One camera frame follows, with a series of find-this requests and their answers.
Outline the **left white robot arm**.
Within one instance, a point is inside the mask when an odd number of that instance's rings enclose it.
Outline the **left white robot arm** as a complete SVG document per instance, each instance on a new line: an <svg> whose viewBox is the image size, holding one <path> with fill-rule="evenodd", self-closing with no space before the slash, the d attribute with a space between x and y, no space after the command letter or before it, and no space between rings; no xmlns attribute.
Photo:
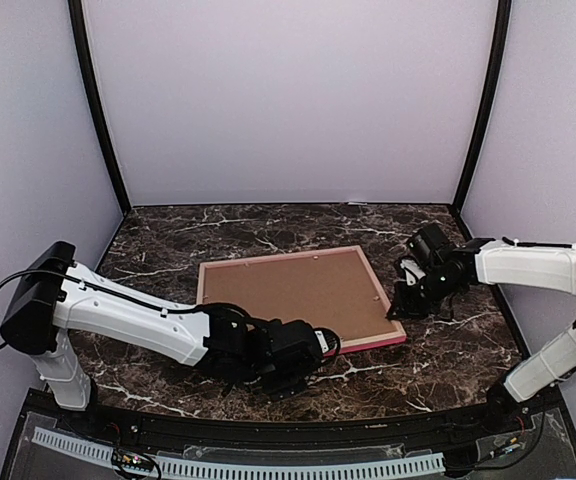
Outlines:
<svg viewBox="0 0 576 480"><path fill-rule="evenodd" d="M303 389L331 350L325 333L303 320L263 320L230 303L176 304L114 283L74 254L57 241L0 282L0 350L29 356L88 436L102 435L109 415L94 402L72 331L153 351L229 386L251 384L272 399Z"/></svg>

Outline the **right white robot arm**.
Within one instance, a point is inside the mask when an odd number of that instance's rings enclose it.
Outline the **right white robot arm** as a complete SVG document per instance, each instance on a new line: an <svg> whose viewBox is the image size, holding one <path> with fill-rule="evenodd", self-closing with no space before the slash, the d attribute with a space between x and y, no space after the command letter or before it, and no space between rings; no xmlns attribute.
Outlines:
<svg viewBox="0 0 576 480"><path fill-rule="evenodd" d="M504 292L529 338L530 356L488 390L478 413L485 432L502 432L518 405L576 372L576 243L485 237L456 245L430 225L413 234L407 248L388 318L425 318L444 300L485 285Z"/></svg>

